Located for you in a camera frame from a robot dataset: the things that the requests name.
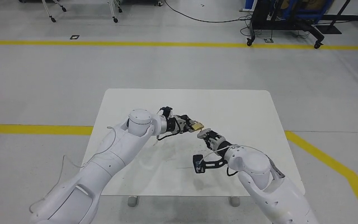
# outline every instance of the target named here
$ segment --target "white cylindrical joint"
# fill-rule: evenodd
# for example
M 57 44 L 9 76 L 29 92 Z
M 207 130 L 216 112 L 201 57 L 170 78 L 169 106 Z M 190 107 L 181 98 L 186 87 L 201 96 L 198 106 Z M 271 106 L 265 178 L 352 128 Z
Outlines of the white cylindrical joint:
M 152 115 L 150 112 L 143 109 L 135 109 L 129 115 L 128 132 L 141 137 L 149 128 L 152 122 Z

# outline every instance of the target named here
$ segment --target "floor marking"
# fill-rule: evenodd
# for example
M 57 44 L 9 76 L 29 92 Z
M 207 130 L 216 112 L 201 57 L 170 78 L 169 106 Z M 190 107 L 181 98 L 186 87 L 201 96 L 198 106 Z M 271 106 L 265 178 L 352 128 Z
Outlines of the floor marking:
M 90 136 L 92 126 L 0 124 L 0 134 L 63 134 Z
M 89 136 L 92 133 L 92 129 L 92 126 L 0 124 L 0 134 L 60 134 Z M 322 152 L 317 147 L 308 143 L 295 133 L 285 131 L 285 134 L 288 140 L 295 143 L 297 146 L 304 149 L 339 174 L 343 175 L 348 180 L 354 194 L 358 198 L 358 176 L 354 171 Z
M 0 45 L 60 45 L 60 46 L 142 46 L 142 47 L 187 47 L 187 48 L 260 48 L 260 49 L 307 49 L 315 50 L 312 45 L 303 44 L 253 44 L 246 43 L 209 43 L 209 42 L 136 42 L 136 41 L 57 41 L 57 40 L 0 40 Z M 322 50 L 358 50 L 358 46 L 322 45 Z
M 286 137 L 291 142 L 295 143 L 300 148 L 304 149 L 308 153 L 310 153 L 312 156 L 316 157 L 318 160 L 329 166 L 330 168 L 334 169 L 336 172 L 344 176 L 349 184 L 351 185 L 351 188 L 356 195 L 356 198 L 358 198 L 358 176 L 357 174 L 346 167 L 345 165 L 341 164 L 328 154 L 322 152 L 317 147 L 311 145 L 306 140 L 302 139 L 300 136 L 296 135 L 293 132 L 286 131 L 285 132 Z

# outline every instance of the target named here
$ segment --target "black cable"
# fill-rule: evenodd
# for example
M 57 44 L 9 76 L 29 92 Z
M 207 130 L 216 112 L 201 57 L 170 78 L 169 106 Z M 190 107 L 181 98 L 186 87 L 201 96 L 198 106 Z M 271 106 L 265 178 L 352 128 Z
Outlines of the black cable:
M 292 36 L 294 36 L 295 38 L 302 38 L 302 39 L 306 39 L 308 38 L 308 36 L 310 35 L 310 32 L 308 32 L 307 34 L 304 34 L 304 35 L 300 35 L 300 31 L 298 30 L 297 31 L 297 34 L 292 34 Z
M 225 22 L 234 22 L 234 21 L 245 21 L 245 20 L 249 20 L 249 19 L 244 19 L 244 20 L 241 19 L 241 18 L 245 18 L 245 17 L 247 17 L 247 16 L 241 16 L 241 17 L 239 17 L 239 18 L 237 18 L 237 19 L 235 19 L 235 20 L 226 20 L 226 21 L 207 21 L 207 20 L 199 20 L 199 19 L 197 19 L 197 18 L 193 18 L 193 17 L 191 17 L 191 16 L 188 16 L 188 15 L 182 13 L 182 12 L 179 12 L 179 11 L 175 10 L 174 8 L 172 8 L 172 7 L 168 4 L 167 0 L 164 0 L 164 2 L 167 4 L 167 6 L 168 6 L 171 10 L 173 10 L 173 11 L 175 11 L 175 12 L 177 12 L 177 13 L 179 13 L 179 14 L 185 16 L 185 17 L 191 18 L 192 20 L 196 20 L 196 21 L 199 21 L 199 22 L 208 22 L 208 23 L 211 23 L 211 24 L 222 24 L 222 23 L 225 23 Z
M 226 174 L 228 175 L 228 176 L 233 176 L 233 175 L 235 175 L 235 174 L 237 174 L 238 172 L 236 171 L 236 172 L 234 172 L 234 173 L 232 173 L 232 174 L 229 174 L 229 168 L 227 167 L 226 168 Z
M 242 32 L 242 30 L 247 29 L 247 28 L 248 28 L 248 27 L 242 28 L 242 29 L 240 30 L 240 33 L 241 33 L 242 35 L 244 35 L 244 36 L 251 36 L 251 35 L 244 34 L 244 33 Z
M 158 138 L 158 139 L 157 139 L 158 141 L 161 141 L 161 140 L 163 140 L 163 139 L 165 139 L 165 138 L 167 138 L 167 137 L 170 137 L 170 136 L 176 136 L 177 134 L 179 134 L 179 133 L 181 132 L 181 128 L 180 128 L 180 125 L 178 124 L 177 119 L 176 119 L 176 118 L 174 118 L 174 119 L 175 119 L 175 123 L 176 123 L 177 126 L 179 127 L 178 132 L 177 132 L 177 133 L 174 133 L 174 134 L 169 134 L 169 135 L 167 135 L 167 136 L 164 136 L 163 138 Z
M 343 21 L 343 22 L 335 22 L 335 24 L 344 24 L 345 22 L 352 22 L 352 20 L 349 21 Z

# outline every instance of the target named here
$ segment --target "table leg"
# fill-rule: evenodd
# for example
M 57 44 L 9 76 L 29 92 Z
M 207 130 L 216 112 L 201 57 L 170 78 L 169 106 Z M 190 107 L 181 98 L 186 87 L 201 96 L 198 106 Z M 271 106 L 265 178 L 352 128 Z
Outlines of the table leg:
M 139 196 L 130 196 L 128 198 L 128 206 L 134 208 L 139 203 Z
M 239 197 L 229 197 L 229 202 L 232 207 L 238 207 L 240 205 L 240 198 Z

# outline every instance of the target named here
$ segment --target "cable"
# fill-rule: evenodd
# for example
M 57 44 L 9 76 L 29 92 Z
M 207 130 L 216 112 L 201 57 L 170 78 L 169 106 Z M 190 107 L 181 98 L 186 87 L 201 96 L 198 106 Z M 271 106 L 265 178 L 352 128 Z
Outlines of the cable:
M 169 135 L 167 135 L 167 136 L 164 136 L 163 138 L 157 138 L 158 141 L 161 141 L 161 140 L 163 140 L 163 139 L 165 139 L 165 138 L 167 138 L 167 137 L 170 137 L 170 136 L 176 136 L 177 134 L 179 134 L 179 133 L 181 132 L 181 128 L 180 128 L 180 125 L 178 124 L 177 119 L 176 119 L 176 118 L 174 118 L 174 119 L 175 119 L 175 123 L 176 123 L 177 126 L 179 127 L 178 132 L 177 132 L 177 133 L 174 133 L 174 134 L 169 134 Z
M 242 30 L 247 29 L 247 28 L 248 28 L 248 27 L 242 28 L 242 29 L 240 30 L 240 33 L 241 33 L 242 35 L 244 35 L 244 36 L 251 36 L 251 35 L 244 34 L 244 33 L 242 32 Z
M 263 153 L 261 150 L 258 150 L 257 148 L 254 148 L 254 147 L 252 147 L 252 146 L 244 146 L 244 145 L 242 145 L 242 144 L 232 144 L 232 145 L 230 145 L 230 146 L 226 146 L 226 147 L 224 147 L 224 148 L 221 148 L 221 149 L 219 149 L 219 150 L 216 150 L 216 151 L 213 151 L 213 152 L 207 154 L 206 156 L 204 156 L 204 157 L 200 160 L 199 164 L 201 164 L 201 162 L 203 162 L 203 160 L 204 160 L 205 158 L 207 158 L 208 155 L 213 154 L 213 153 L 216 153 L 216 152 L 219 152 L 219 151 L 221 151 L 221 150 L 226 150 L 227 148 L 230 148 L 230 147 L 232 147 L 232 146 L 251 148 L 251 149 L 256 150 L 256 151 L 258 151 L 258 152 L 264 154 L 265 156 L 267 156 L 267 155 L 266 155 L 265 153 Z
M 221 151 L 221 150 L 226 150 L 227 148 L 230 148 L 230 147 L 233 147 L 233 146 L 239 146 L 239 145 L 238 145 L 238 144 L 232 144 L 232 145 L 230 145 L 230 146 L 226 146 L 226 147 L 221 148 L 221 149 L 219 149 L 219 150 L 213 151 L 213 152 L 207 154 L 206 156 L 204 156 L 204 158 L 202 158 L 202 159 L 200 160 L 199 164 L 201 164 L 201 162 L 203 162 L 203 160 L 204 160 L 205 158 L 207 158 L 208 155 L 213 154 L 213 153 L 216 153 L 216 152 L 219 152 L 219 151 Z
M 335 22 L 335 24 L 344 24 L 346 22 L 352 22 L 352 20 L 348 20 L 348 21 L 343 21 L 343 22 Z
M 51 190 L 50 190 L 43 198 L 41 198 L 40 200 L 37 200 L 37 201 L 33 202 L 33 203 L 29 206 L 29 211 L 30 211 L 30 213 L 33 213 L 31 207 L 34 206 L 35 204 L 41 202 L 42 200 L 45 200 L 45 198 L 46 198 L 46 197 L 53 191 L 53 189 L 55 189 L 55 187 L 59 184 L 60 179 L 61 179 L 61 176 L 62 176 L 62 171 L 63 171 L 63 166 L 64 166 L 65 158 L 67 158 L 68 161 L 69 161 L 73 166 L 75 166 L 75 167 L 77 167 L 77 168 L 84 168 L 85 166 L 87 166 L 87 164 L 88 164 L 96 155 L 99 155 L 99 154 L 102 154 L 102 153 L 108 151 L 108 150 L 113 146 L 113 144 L 114 144 L 114 142 L 115 142 L 115 140 L 116 140 L 116 137 L 117 137 L 117 132 L 116 132 L 116 130 L 115 130 L 113 127 L 108 126 L 107 128 L 108 128 L 108 129 L 112 129 L 112 130 L 114 131 L 114 138 L 113 138 L 113 141 L 112 141 L 111 145 L 110 145 L 106 150 L 104 150 L 104 151 L 102 151 L 102 152 L 95 153 L 84 165 L 82 165 L 82 166 L 77 166 L 76 164 L 74 164 L 74 162 L 72 162 L 72 160 L 71 160 L 67 155 L 63 155 L 63 157 L 62 157 L 62 164 L 61 164 L 61 171 L 60 171 L 60 175 L 59 175 L 59 177 L 58 177 L 58 180 L 57 180 L 56 184 L 51 188 Z
M 235 174 L 237 174 L 237 173 L 238 173 L 238 171 L 236 171 L 236 172 L 234 172 L 234 173 L 232 173 L 232 174 L 229 174 L 229 167 L 226 168 L 226 174 L 227 174 L 228 176 L 233 176 L 233 175 L 235 175 Z
M 310 32 L 308 32 L 307 34 L 304 35 L 300 35 L 300 31 L 297 31 L 297 34 L 292 34 L 292 36 L 294 36 L 295 38 L 302 38 L 302 39 L 306 39 L 308 36 L 310 35 Z
M 192 20 L 196 20 L 196 21 L 199 21 L 199 22 L 208 22 L 208 23 L 211 23 L 211 24 L 223 24 L 223 23 L 225 23 L 225 22 L 245 21 L 245 20 L 243 20 L 243 19 L 241 19 L 241 18 L 243 18 L 243 17 L 245 18 L 245 17 L 246 17 L 246 16 L 241 16 L 241 17 L 239 17 L 239 18 L 237 18 L 237 19 L 235 19 L 235 20 L 226 20 L 226 21 L 207 21 L 207 20 L 199 20 L 199 19 L 197 19 L 197 18 L 193 18 L 193 17 L 191 17 L 191 16 L 188 16 L 188 15 L 182 13 L 182 12 L 179 12 L 179 11 L 175 10 L 174 8 L 172 8 L 172 7 L 168 4 L 167 0 L 164 0 L 164 2 L 166 3 L 166 5 L 167 5 L 171 10 L 173 10 L 173 11 L 175 11 L 175 12 L 177 12 L 177 13 L 179 13 L 179 14 L 185 16 L 185 17 L 191 18 Z

